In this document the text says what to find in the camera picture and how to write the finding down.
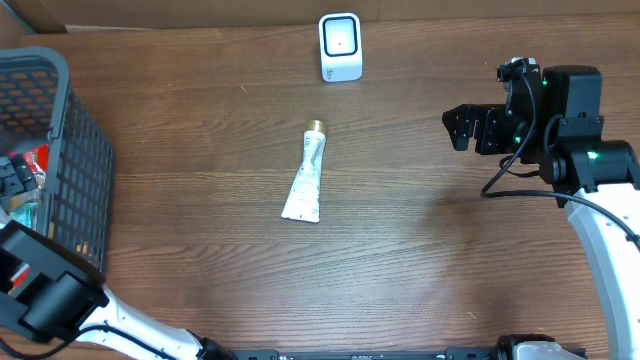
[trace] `gray basket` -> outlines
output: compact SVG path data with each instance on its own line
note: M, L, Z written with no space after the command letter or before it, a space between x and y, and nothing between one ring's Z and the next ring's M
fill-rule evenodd
M115 158L59 53L0 50L0 156L49 144L36 230L105 271Z

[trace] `gold tube cap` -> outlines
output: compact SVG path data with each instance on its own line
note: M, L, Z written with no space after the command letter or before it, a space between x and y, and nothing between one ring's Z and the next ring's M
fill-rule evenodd
M305 131L317 131L327 135L327 124L320 120L309 120L307 121L307 128Z

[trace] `toothpaste tube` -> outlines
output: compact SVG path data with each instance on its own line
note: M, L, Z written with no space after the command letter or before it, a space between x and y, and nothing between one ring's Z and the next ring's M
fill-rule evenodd
M302 164L291 185L287 203L284 205L282 217L285 219L320 221L320 172L322 170L322 154L327 137L327 126L319 120L307 122L304 132L304 153Z

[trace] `wood grain surface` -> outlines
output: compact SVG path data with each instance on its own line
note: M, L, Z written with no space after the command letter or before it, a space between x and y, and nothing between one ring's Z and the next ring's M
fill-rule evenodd
M321 80L313 25L22 45L64 54L113 141L107 279L130 305L236 349L441 350L536 332L606 358L564 211L481 199L498 157L455 152L441 114L504 101L495 65L512 56L595 65L605 138L638 148L639 31L639 15L364 24L364 76L341 84ZM330 126L317 225L280 218L310 119ZM117 357L74 347L59 358Z

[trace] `white device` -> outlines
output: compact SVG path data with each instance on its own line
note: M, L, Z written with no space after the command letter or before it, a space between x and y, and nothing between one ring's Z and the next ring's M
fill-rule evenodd
M318 23L318 31L324 81L360 79L362 77L360 19L352 13L325 15Z

